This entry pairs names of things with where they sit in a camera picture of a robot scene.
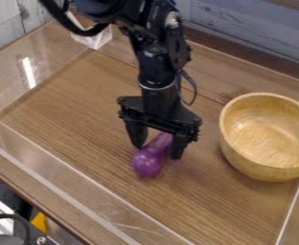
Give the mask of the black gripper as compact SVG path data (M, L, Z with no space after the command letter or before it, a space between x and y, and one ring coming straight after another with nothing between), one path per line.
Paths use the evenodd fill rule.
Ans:
M169 158L179 160L188 141L197 140L201 124L200 117L181 104L179 84L172 83L161 89L141 88L140 96L120 97L117 103L132 145L143 147L148 128L161 130L175 135Z

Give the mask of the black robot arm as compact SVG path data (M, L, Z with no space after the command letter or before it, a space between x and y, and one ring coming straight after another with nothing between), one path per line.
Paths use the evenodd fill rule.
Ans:
M68 5L40 0L56 21L72 33L90 37L108 26L129 39L137 60L140 96L117 99L135 147L143 147L148 130L172 135L169 157L179 159L188 144L197 140L200 117L188 109L193 104L181 96L181 81L191 80L184 67L192 60L192 47L184 36L183 17L173 0L70 0L94 26L81 29L68 16Z

